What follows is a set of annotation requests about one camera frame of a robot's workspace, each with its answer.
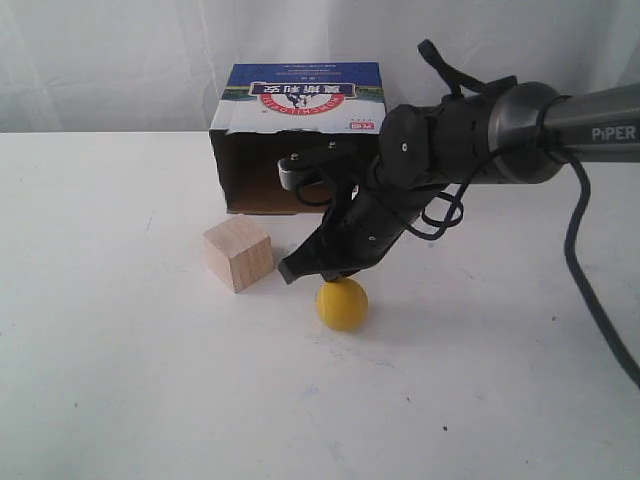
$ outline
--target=wooden cube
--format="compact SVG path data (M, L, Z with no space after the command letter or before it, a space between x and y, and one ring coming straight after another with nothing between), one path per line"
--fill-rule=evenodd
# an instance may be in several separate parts
M236 293L275 268L269 234L245 215L204 232L204 243L209 267Z

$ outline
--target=white table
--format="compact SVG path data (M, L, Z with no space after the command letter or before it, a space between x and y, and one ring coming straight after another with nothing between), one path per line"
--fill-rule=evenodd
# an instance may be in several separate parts
M640 358L640 166L588 170L578 253ZM345 335L319 277L207 270L206 133L0 135L0 478L637 479L640 393L562 256L577 195L472 187L357 276ZM256 221L282 254L319 217Z

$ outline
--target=white curtain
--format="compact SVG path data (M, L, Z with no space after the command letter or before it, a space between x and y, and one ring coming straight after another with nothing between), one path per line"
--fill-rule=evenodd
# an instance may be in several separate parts
M426 37L483 80L639 80L638 0L0 0L0 131L205 130L235 62L378 61L433 104Z

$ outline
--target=cow logo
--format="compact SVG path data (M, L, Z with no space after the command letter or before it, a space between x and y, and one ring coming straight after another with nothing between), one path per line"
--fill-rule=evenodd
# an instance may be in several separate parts
M251 83L250 95L287 115L314 115L333 110L345 98L355 97L353 83Z

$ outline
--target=cardboard box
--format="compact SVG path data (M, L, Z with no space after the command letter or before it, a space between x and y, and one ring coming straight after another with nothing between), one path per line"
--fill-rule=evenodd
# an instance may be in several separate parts
M277 161L329 141L353 142L370 161L385 113L377 63L235 65L209 132L227 210L322 210L281 187ZM328 193L311 186L304 195Z

